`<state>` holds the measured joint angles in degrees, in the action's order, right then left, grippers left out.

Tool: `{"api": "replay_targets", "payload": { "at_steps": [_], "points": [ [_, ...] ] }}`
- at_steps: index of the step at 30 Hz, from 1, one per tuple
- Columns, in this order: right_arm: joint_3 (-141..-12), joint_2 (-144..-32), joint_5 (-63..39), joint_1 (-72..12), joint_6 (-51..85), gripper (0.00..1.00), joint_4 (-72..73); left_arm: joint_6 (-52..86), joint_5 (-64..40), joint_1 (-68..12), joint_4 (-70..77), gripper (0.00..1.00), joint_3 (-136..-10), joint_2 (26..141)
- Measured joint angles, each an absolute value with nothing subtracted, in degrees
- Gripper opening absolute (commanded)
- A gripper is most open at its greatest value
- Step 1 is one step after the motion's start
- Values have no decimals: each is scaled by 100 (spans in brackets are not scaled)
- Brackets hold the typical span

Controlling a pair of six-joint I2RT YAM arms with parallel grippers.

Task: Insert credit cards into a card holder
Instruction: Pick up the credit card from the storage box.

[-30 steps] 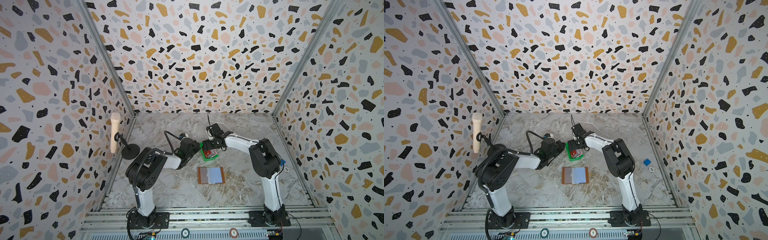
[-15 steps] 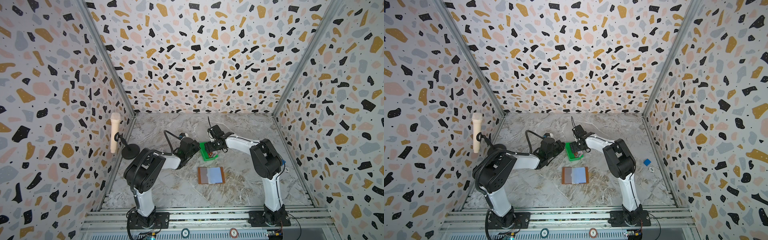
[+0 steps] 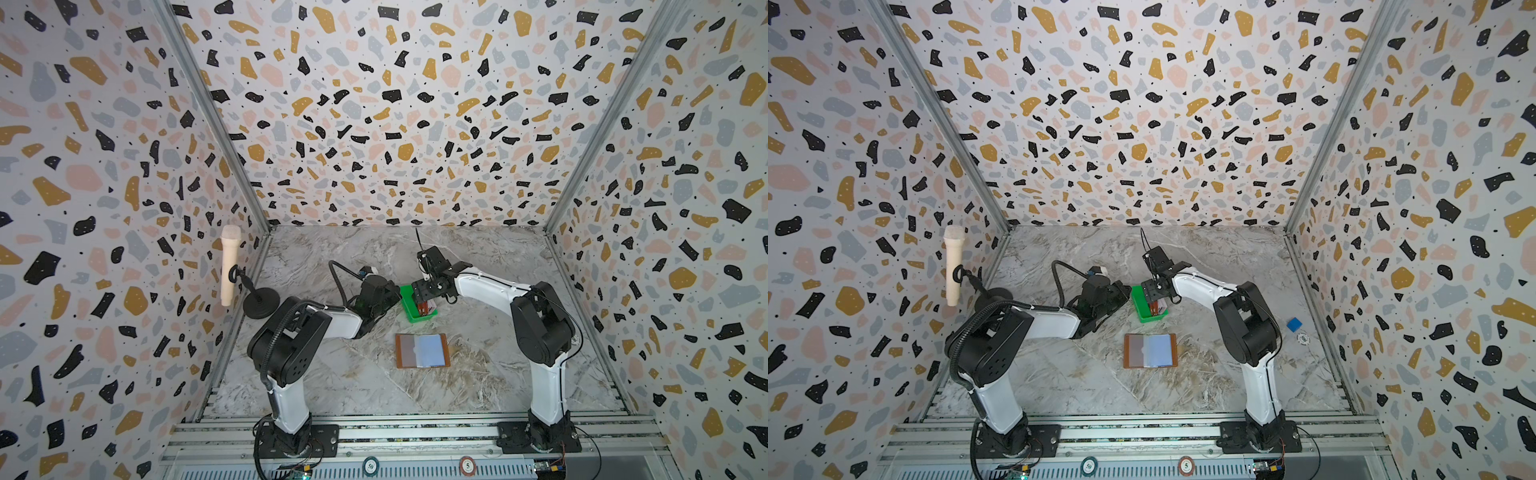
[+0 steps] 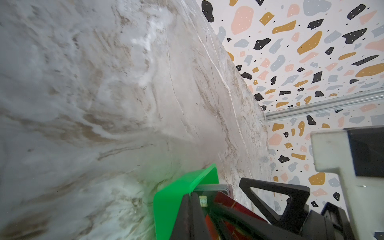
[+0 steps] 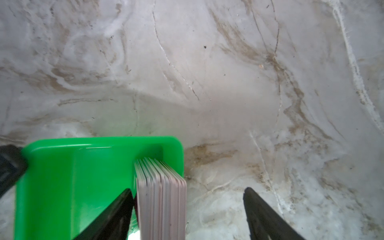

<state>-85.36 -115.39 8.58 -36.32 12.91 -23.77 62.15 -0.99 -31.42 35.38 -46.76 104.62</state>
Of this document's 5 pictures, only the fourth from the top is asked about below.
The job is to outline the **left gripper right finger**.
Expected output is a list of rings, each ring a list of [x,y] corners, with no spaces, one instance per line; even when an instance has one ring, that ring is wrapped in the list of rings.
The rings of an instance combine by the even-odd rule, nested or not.
[[[272,225],[260,220],[247,217],[239,212],[231,210],[228,207],[214,204],[211,210],[211,216],[214,219],[214,225],[222,240],[233,240],[229,229],[224,221],[238,227],[243,233],[253,240],[287,240],[288,232],[280,230]]]

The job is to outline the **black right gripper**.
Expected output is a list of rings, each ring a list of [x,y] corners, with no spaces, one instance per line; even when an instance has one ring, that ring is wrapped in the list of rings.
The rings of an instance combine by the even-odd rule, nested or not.
[[[327,202],[321,213],[309,211],[307,186],[242,178],[241,190],[272,225],[301,225],[296,240],[354,240],[346,212]],[[274,204],[267,204],[256,190],[271,192]]]

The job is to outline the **red VIP card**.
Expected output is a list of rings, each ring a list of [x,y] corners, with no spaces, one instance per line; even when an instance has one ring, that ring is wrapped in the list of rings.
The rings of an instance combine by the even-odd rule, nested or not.
[[[199,196],[201,207],[203,209],[203,212],[205,213],[205,221],[211,236],[211,240],[220,240],[221,237],[214,225],[214,219],[211,216],[211,210],[214,204],[219,204],[225,207],[230,208],[231,210],[234,210],[236,212],[239,212],[243,215],[246,215],[247,217],[251,217],[253,219],[260,220],[264,223],[268,223],[266,220],[252,212],[251,210],[247,209],[237,201],[235,201],[230,196],[226,195],[224,192],[219,191],[216,193],[216,195],[213,197],[210,197],[208,194],[203,194],[202,196]],[[224,221],[225,226],[229,229],[229,232],[231,236],[235,240],[251,240],[252,238],[243,233],[238,227],[235,227],[233,224]]]

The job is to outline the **green plastic card tray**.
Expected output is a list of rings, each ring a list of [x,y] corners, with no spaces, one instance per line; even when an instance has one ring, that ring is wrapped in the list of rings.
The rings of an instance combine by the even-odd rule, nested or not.
[[[199,185],[218,184],[216,164],[206,169],[189,172],[173,181],[154,197],[153,209],[157,240],[168,240],[177,219],[182,198],[191,194]]]

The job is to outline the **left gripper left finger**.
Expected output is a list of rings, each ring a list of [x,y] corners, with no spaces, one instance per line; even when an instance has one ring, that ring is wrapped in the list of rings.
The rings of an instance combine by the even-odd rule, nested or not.
[[[210,240],[211,235],[196,193],[184,195],[170,240]]]

